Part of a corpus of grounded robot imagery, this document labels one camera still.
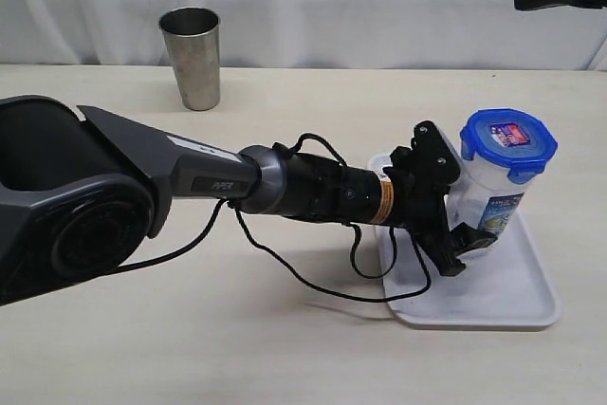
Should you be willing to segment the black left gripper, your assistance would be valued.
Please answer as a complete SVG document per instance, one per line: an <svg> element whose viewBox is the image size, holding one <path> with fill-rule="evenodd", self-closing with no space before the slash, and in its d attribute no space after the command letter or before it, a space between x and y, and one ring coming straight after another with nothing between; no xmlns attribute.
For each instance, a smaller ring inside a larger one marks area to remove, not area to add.
<svg viewBox="0 0 607 405"><path fill-rule="evenodd" d="M390 160L391 164L383 168L395 185L395 207L389 222L409 232L440 275L458 275L465 266L456 257L496 242L494 233L466 223L450 232L445 203L450 187L436 186L414 175L413 147L396 147Z"/></svg>

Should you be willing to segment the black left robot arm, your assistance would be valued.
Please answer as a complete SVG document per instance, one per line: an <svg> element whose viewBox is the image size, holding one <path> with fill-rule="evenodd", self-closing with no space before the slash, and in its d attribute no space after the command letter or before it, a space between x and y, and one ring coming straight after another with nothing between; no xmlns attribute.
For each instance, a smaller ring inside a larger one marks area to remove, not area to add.
<svg viewBox="0 0 607 405"><path fill-rule="evenodd" d="M445 198L460 165L430 121L378 171L334 150L251 145L232 153L94 106L39 95L1 102L1 302L13 304L132 271L175 199L212 198L237 216L406 230L423 268L463 271L462 255L494 243L450 227Z"/></svg>

